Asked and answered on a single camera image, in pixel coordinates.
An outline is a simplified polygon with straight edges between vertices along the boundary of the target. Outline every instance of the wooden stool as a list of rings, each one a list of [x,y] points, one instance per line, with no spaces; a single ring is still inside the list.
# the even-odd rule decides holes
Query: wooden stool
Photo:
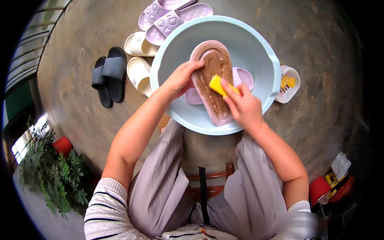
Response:
[[[205,174],[207,179],[217,178],[217,177],[224,177],[228,179],[229,176],[231,176],[235,172],[235,168],[233,166],[233,162],[228,162],[225,166],[225,171],[221,172],[211,172]],[[196,175],[187,175],[188,180],[200,180],[200,176],[198,174]],[[207,199],[210,199],[211,197],[216,196],[224,189],[224,185],[220,186],[207,186]],[[199,187],[187,187],[184,194],[187,196],[190,196],[195,201],[201,201],[201,189]]]

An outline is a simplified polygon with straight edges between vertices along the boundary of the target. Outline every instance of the striped sleeve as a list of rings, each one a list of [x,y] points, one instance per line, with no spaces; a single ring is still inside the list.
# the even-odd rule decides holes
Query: striped sleeve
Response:
[[[287,212],[311,212],[311,205],[308,201],[302,200],[299,201],[290,207]],[[288,238],[283,238],[282,236],[276,234],[273,238],[269,240],[289,240]]]
[[[149,239],[135,229],[127,214],[127,191],[116,180],[99,181],[84,217],[87,240]]]

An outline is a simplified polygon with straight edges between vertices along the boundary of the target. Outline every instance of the lavender pants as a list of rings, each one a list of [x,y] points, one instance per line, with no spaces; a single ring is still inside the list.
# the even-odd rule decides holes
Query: lavender pants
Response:
[[[129,189],[128,217],[148,237],[176,230],[189,218],[203,223],[200,204],[184,195],[189,180],[179,167],[182,132],[183,127],[170,119]],[[274,233],[268,226],[286,213],[278,180],[250,136],[243,136],[237,148],[238,170],[220,194],[208,199],[210,225],[239,239],[269,239]]]

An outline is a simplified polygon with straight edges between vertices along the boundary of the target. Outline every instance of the pink slipper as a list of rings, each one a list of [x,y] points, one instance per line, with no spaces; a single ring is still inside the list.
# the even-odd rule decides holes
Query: pink slipper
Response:
[[[145,34],[148,42],[154,45],[162,45],[169,34],[183,23],[198,17],[211,16],[212,8],[205,3],[193,4],[182,10],[172,10],[156,20]]]
[[[176,9],[183,9],[195,1],[196,0],[155,0],[141,13],[139,17],[139,27],[141,30],[146,31],[157,19],[166,13]]]
[[[225,78],[233,85],[232,62],[227,48],[219,41],[209,40],[200,43],[193,50],[190,61],[205,62],[204,67],[192,73],[192,81],[203,100],[211,122],[222,126],[233,121],[228,105],[223,97],[209,87],[213,75]]]
[[[241,83],[245,83],[249,90],[253,89],[253,77],[250,72],[245,70],[244,68],[232,68],[233,72],[233,85],[237,87]],[[191,105],[201,105],[203,104],[203,100],[196,88],[190,88],[183,94],[184,100]]]

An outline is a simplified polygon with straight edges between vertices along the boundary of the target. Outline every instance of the slipper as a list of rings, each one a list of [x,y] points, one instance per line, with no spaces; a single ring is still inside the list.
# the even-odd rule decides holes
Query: slipper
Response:
[[[108,82],[101,76],[105,63],[105,57],[100,57],[95,63],[95,68],[92,71],[92,84],[91,86],[99,92],[101,104],[105,108],[112,107],[112,100],[109,97]]]
[[[138,31],[127,38],[124,50],[131,56],[154,57],[159,50],[159,46],[150,44],[145,39],[145,32]]]
[[[232,62],[227,48],[219,41],[208,40],[193,50],[190,61],[203,60],[205,65],[192,73],[192,81],[203,100],[211,122],[222,126],[233,121],[232,114],[223,97],[209,87],[213,75],[225,78],[233,85]]]
[[[245,83],[249,90],[253,89],[253,77],[250,72],[245,70],[244,68],[233,67],[233,86],[237,87],[241,83]],[[203,100],[196,88],[190,88],[183,94],[184,100],[191,105],[201,105],[203,104]]]
[[[233,72],[233,85],[235,87],[237,87],[242,83],[245,83],[248,89],[252,91],[254,81],[253,81],[252,74],[249,71],[245,70],[244,68],[234,67],[232,68],[232,72]]]
[[[102,76],[108,80],[109,95],[116,103],[124,99],[126,65],[127,56],[124,50],[120,47],[112,47],[105,59]]]
[[[154,45],[162,45],[169,34],[183,23],[198,17],[212,16],[214,11],[205,3],[197,3],[183,10],[172,10],[148,28],[145,38]]]
[[[196,0],[155,0],[141,13],[139,17],[139,27],[146,31],[157,19],[172,10],[183,9]]]
[[[133,57],[128,62],[127,74],[133,86],[149,97],[152,94],[151,84],[149,82],[149,71],[151,66],[141,57]]]

